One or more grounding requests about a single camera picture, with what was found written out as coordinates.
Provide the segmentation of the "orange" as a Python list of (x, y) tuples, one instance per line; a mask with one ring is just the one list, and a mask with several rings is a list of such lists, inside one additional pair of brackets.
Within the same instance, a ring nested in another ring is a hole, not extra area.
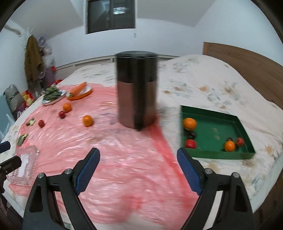
[(68, 112), (70, 112), (71, 110), (72, 110), (71, 104), (70, 104), (70, 103), (64, 103), (64, 105), (63, 105), (63, 111), (64, 111), (65, 113), (68, 113)]
[(224, 150), (226, 152), (233, 152), (236, 149), (236, 145), (233, 141), (228, 140), (224, 143)]
[(85, 115), (82, 121), (86, 127), (92, 126), (94, 123), (93, 118), (90, 115)]
[(186, 130), (194, 131), (197, 127), (197, 121), (193, 118), (187, 117), (183, 120), (183, 127)]

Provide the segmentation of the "green vegetable piece lower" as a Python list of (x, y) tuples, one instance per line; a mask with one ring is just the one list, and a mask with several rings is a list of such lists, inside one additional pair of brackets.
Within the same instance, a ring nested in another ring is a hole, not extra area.
[(28, 137), (28, 134), (20, 135), (18, 137), (17, 146), (20, 147), (27, 137)]

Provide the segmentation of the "clear plastic container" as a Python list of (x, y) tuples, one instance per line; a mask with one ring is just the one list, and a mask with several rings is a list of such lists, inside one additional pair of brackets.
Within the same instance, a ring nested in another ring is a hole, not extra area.
[(8, 181), (14, 185), (28, 186), (33, 183), (33, 172), (40, 151), (35, 145), (16, 150), (22, 163), (19, 168), (8, 174)]

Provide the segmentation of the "broccoli piece upper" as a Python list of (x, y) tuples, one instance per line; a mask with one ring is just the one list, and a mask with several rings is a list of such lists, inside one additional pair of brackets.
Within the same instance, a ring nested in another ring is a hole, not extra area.
[(31, 118), (25, 125), (26, 126), (32, 126), (35, 123), (35, 119)]

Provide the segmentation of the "small red fruit left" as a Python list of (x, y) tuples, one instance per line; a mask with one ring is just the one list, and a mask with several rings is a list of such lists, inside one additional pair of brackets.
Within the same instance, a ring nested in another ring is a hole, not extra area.
[(43, 120), (39, 120), (38, 125), (39, 125), (40, 128), (43, 128), (45, 126), (45, 123), (44, 123)]

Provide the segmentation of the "grey printed bag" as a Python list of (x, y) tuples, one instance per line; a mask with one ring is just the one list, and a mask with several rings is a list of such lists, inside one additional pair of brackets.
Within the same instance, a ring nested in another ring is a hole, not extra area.
[(14, 117), (17, 116), (17, 113), (22, 112), (24, 109), (24, 99), (19, 93), (17, 87), (14, 84), (11, 84), (5, 91), (4, 96), (6, 102), (9, 106), (9, 109)]

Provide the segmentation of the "grey patterned plate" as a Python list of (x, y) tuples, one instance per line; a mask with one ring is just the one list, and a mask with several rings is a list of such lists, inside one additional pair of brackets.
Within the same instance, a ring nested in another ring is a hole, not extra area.
[(43, 94), (43, 105), (52, 105), (60, 101), (66, 94), (66, 90), (48, 88)]

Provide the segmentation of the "small red apple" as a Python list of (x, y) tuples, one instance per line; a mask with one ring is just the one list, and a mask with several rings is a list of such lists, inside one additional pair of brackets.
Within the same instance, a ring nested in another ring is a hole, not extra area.
[(66, 117), (65, 112), (64, 112), (64, 111), (60, 111), (60, 112), (59, 112), (59, 117), (60, 117), (61, 119), (64, 119), (64, 118)]

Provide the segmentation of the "orange in tray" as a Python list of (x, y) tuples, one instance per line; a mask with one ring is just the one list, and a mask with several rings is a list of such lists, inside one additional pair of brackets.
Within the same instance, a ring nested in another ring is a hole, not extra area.
[(228, 140), (224, 143), (224, 150), (226, 152), (233, 152), (236, 149), (236, 145), (233, 141)]

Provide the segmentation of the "green leafy vegetables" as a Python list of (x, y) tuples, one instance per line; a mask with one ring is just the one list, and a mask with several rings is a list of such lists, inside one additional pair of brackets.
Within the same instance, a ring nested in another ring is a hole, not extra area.
[(46, 90), (43, 92), (43, 100), (54, 101), (59, 98), (61, 94), (62, 92), (56, 86), (51, 86), (46, 88)]

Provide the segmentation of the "red apple in tray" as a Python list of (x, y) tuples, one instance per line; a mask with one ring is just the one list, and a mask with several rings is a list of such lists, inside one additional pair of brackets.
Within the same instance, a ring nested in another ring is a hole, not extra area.
[(197, 142), (194, 139), (187, 139), (185, 141), (185, 148), (188, 149), (196, 149), (197, 148)]

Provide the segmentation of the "green tray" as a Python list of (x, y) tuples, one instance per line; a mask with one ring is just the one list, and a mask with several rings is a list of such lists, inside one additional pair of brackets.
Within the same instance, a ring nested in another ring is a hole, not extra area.
[[(181, 147), (184, 147), (187, 138), (187, 130), (183, 127), (185, 118), (193, 118), (197, 121), (196, 149), (187, 149), (191, 157), (218, 160), (248, 160), (255, 155), (252, 142), (237, 116), (224, 114), (206, 109), (200, 109), (182, 105), (180, 108), (180, 138)], [(242, 147), (236, 147), (233, 152), (224, 150), (226, 139), (231, 137), (236, 141), (238, 137), (244, 139)]]

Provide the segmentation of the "olive hanging coat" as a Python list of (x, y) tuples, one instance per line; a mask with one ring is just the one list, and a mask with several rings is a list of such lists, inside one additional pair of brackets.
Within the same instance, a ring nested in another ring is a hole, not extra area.
[(44, 62), (38, 42), (31, 35), (27, 41), (25, 49), (24, 70), (27, 82), (33, 82), (39, 79), (41, 73), (44, 72)]

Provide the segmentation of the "black plum in tray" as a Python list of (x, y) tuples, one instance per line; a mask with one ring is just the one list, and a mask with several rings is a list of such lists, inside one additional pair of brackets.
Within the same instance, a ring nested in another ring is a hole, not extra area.
[(186, 134), (187, 134), (187, 138), (188, 138), (188, 139), (195, 139), (195, 138), (196, 138), (196, 133), (195, 133), (195, 131), (187, 130)]

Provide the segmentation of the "carrot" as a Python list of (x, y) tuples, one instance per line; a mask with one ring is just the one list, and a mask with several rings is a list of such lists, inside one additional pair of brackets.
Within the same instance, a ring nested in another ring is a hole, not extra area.
[(83, 82), (80, 85), (74, 87), (69, 91), (69, 96), (68, 97), (74, 97), (77, 96), (87, 85), (87, 82)]

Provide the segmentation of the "orange rimmed white plate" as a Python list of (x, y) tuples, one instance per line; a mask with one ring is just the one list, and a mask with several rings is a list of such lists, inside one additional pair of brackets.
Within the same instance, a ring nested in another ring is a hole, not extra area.
[(84, 87), (84, 89), (76, 96), (70, 96), (70, 92), (66, 93), (66, 97), (71, 100), (71, 101), (75, 101), (75, 100), (79, 100), (82, 99), (88, 95), (90, 95), (92, 93), (93, 89), (90, 85), (86, 85)]

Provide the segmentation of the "pink plastic sheet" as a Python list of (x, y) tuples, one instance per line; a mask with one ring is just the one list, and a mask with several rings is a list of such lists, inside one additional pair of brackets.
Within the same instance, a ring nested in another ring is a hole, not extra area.
[[(117, 120), (117, 93), (114, 87), (91, 85), (92, 93), (72, 101), (72, 110), (59, 117), (67, 99), (51, 106), (39, 106), (30, 118), (43, 120), (26, 126), (22, 147), (35, 145), (40, 151), (33, 176), (56, 175), (72, 168), (92, 149), (101, 157), (99, 165), (80, 200), (93, 223), (116, 224), (137, 214), (164, 229), (180, 229), (197, 201), (158, 123), (142, 131), (121, 125)], [(86, 127), (83, 117), (93, 125)]]

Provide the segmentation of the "floral bed quilt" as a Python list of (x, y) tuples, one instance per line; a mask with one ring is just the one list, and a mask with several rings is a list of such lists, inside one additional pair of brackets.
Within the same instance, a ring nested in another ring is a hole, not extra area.
[[(282, 109), (267, 101), (234, 68), (203, 55), (188, 55), (158, 64), (158, 121), (164, 138), (176, 156), (180, 147), (182, 105), (237, 116), (251, 139), (255, 156), (250, 160), (206, 160), (204, 167), (217, 173), (238, 172), (246, 186), (253, 210), (257, 210), (276, 183), (282, 170)], [(82, 67), (63, 80), (60, 88), (70, 90), (87, 82), (116, 89), (114, 63)], [(15, 153), (19, 128), (28, 122), (41, 100), (33, 103), (10, 128), (5, 140), (11, 149), (1, 160)], [(160, 224), (133, 214), (125, 222), (94, 223), (98, 229), (164, 229)]]

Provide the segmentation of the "wooden headboard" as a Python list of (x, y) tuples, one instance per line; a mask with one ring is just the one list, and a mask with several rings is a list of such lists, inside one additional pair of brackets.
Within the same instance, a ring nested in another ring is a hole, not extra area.
[(232, 66), (266, 100), (282, 108), (282, 65), (232, 45), (203, 43), (203, 54)]

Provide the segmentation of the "black copper cylindrical appliance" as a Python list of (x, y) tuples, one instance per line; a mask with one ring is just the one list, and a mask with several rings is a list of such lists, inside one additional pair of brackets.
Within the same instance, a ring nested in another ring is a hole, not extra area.
[(119, 122), (140, 131), (156, 119), (158, 55), (124, 51), (115, 60)]

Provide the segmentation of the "dark window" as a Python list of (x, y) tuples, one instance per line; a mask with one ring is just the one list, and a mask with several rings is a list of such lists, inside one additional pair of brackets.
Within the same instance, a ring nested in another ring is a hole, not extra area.
[(87, 2), (87, 33), (135, 28), (135, 1), (101, 0)]

